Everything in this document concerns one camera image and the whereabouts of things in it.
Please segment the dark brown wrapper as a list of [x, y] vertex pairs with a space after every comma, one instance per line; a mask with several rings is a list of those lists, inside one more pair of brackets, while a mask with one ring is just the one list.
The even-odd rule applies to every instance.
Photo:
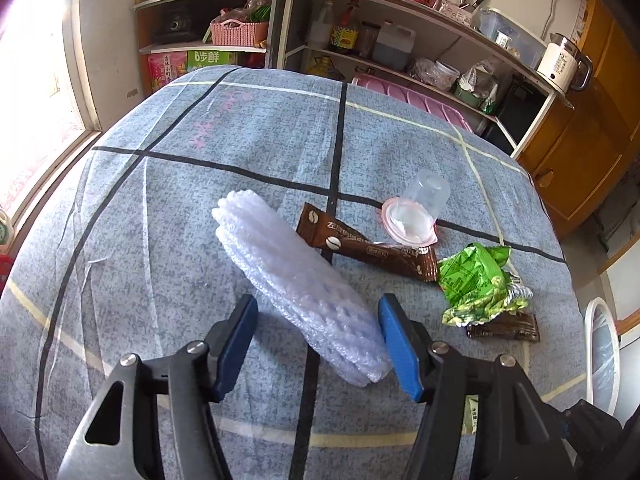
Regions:
[[526, 312], [503, 312], [487, 323], [470, 325], [465, 331], [466, 336], [471, 339], [499, 338], [528, 342], [540, 341], [535, 315]]

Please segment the white metal shelf rack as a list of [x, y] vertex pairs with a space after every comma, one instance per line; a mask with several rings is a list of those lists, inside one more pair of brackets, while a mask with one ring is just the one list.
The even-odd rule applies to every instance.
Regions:
[[[210, 21], [226, 6], [241, 0], [146, 0], [134, 5], [139, 53], [142, 56], [181, 50], [205, 50], [208, 45], [201, 39], [192, 41], [170, 40], [162, 44], [158, 37], [168, 22], [170, 12], [188, 14], [198, 36], [203, 36]], [[266, 39], [259, 41], [255, 52], [265, 57], [267, 68], [303, 72], [312, 58], [322, 55], [320, 48], [311, 47], [307, 36], [312, 19], [326, 0], [268, 0], [271, 11]], [[349, 0], [330, 0], [340, 10]], [[357, 53], [341, 53], [329, 50], [328, 55], [336, 59], [336, 66], [347, 77], [370, 74], [405, 88], [420, 91], [430, 98], [457, 110], [472, 130], [482, 134], [489, 127], [498, 129], [500, 136], [509, 145], [512, 157], [520, 156], [526, 146], [549, 116], [553, 107], [572, 110], [573, 104], [544, 81], [536, 70], [523, 64], [503, 47], [498, 46], [480, 32], [456, 22], [428, 6], [412, 0], [357, 0], [358, 15], [363, 24], [383, 26], [393, 24], [396, 28], [414, 31], [414, 44], [410, 60], [429, 58], [465, 72], [473, 64], [492, 58], [497, 63], [498, 103], [506, 102], [509, 89], [520, 82], [529, 84], [538, 96], [540, 104], [534, 108], [532, 118], [523, 122], [523, 129], [516, 131], [499, 117], [495, 110], [485, 113], [472, 104], [454, 95], [452, 90], [439, 89], [428, 82], [410, 76], [408, 68], [395, 70], [376, 62], [370, 56], [363, 58]]]

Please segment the pink woven basket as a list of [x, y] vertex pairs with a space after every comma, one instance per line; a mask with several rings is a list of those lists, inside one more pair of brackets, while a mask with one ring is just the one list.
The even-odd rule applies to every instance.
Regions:
[[268, 22], [225, 20], [209, 24], [212, 43], [224, 47], [259, 47], [267, 39], [268, 29]]

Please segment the clear plastic jelly cup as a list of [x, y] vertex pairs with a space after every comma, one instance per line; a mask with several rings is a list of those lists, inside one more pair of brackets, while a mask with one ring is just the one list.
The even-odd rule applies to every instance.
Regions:
[[428, 247], [437, 243], [436, 220], [450, 196], [450, 185], [430, 170], [420, 170], [401, 196], [386, 200], [381, 209], [385, 231], [397, 243]]

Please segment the brown coffee sachet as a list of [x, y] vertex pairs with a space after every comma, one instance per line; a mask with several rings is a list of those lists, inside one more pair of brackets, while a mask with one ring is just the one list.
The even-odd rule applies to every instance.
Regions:
[[327, 249], [405, 278], [429, 283], [436, 282], [439, 277], [435, 251], [431, 247], [371, 242], [310, 203], [304, 203], [296, 232], [310, 247]]

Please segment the clear storage box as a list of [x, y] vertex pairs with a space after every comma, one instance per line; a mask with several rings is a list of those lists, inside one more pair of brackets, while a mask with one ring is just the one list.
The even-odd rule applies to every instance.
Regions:
[[495, 8], [475, 11], [472, 26], [532, 70], [536, 70], [546, 50], [539, 37]]

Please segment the blue checked tablecloth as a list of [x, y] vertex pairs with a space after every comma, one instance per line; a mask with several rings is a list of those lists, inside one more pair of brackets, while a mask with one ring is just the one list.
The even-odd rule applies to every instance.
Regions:
[[251, 190], [289, 224], [305, 204], [385, 240], [384, 200], [427, 169], [451, 188], [436, 254], [507, 244], [533, 291], [541, 340], [472, 340], [442, 324], [439, 288], [334, 256], [374, 308], [386, 292], [466, 356], [508, 352], [564, 410], [585, 393], [584, 322], [570, 270], [528, 174], [445, 119], [365, 88], [284, 70], [209, 67], [155, 92], [65, 177], [1, 297], [1, 428], [37, 478], [120, 357], [167, 356], [252, 290], [216, 237], [221, 197]]

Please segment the white trash bin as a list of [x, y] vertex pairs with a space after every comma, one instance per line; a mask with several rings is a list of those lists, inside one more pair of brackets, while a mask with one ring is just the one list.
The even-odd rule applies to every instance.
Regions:
[[585, 310], [586, 399], [614, 415], [620, 396], [620, 338], [608, 304], [600, 297]]

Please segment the white foam net sleeve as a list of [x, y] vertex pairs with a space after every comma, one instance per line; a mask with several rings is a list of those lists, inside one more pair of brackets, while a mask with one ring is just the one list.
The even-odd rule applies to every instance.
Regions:
[[372, 310], [262, 197], [231, 191], [212, 216], [227, 255], [338, 376], [364, 387], [390, 372]]

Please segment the white electric kettle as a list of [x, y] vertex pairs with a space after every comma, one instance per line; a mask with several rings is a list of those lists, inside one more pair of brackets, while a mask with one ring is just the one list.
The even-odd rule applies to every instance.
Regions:
[[591, 58], [583, 54], [572, 40], [554, 32], [537, 67], [537, 73], [565, 96], [570, 90], [581, 92], [587, 89], [593, 65]]

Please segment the pink plastic storage lid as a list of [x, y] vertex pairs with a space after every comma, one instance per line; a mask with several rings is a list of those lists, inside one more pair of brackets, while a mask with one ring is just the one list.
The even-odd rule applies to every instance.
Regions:
[[381, 79], [375, 76], [371, 76], [364, 73], [357, 74], [352, 78], [352, 84], [358, 87], [366, 88], [371, 91], [385, 94], [390, 98], [396, 99], [401, 102], [405, 102], [413, 107], [430, 113], [436, 117], [446, 120], [451, 125], [465, 131], [473, 132], [472, 128], [465, 120], [463, 115], [455, 108], [435, 100], [430, 96], [426, 96], [423, 93], [416, 92], [406, 87], [394, 84], [393, 82]]

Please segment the dark sauce bottle yellow label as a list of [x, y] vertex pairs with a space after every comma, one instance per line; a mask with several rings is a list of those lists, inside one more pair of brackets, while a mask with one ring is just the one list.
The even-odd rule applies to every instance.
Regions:
[[361, 26], [358, 11], [359, 0], [349, 0], [332, 27], [329, 41], [331, 50], [342, 53], [355, 50]]

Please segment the green crumpled snack wrapper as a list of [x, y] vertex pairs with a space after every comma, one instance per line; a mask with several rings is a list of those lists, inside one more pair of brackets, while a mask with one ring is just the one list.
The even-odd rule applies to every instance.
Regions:
[[510, 262], [509, 246], [472, 243], [437, 263], [440, 289], [448, 308], [445, 325], [483, 325], [500, 314], [515, 314], [529, 306], [532, 290], [504, 267]]

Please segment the wooden cabinet door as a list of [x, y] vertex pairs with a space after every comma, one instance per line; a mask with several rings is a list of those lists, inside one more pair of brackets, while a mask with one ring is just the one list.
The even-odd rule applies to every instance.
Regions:
[[583, 92], [556, 101], [516, 160], [563, 238], [611, 193], [639, 154], [639, 52], [602, 0], [590, 0], [578, 48], [593, 62]]

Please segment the white plastic jug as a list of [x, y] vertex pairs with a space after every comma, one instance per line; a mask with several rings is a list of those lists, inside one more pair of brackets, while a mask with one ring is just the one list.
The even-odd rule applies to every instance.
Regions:
[[409, 63], [415, 41], [413, 29], [385, 21], [374, 44], [372, 61], [402, 72]]

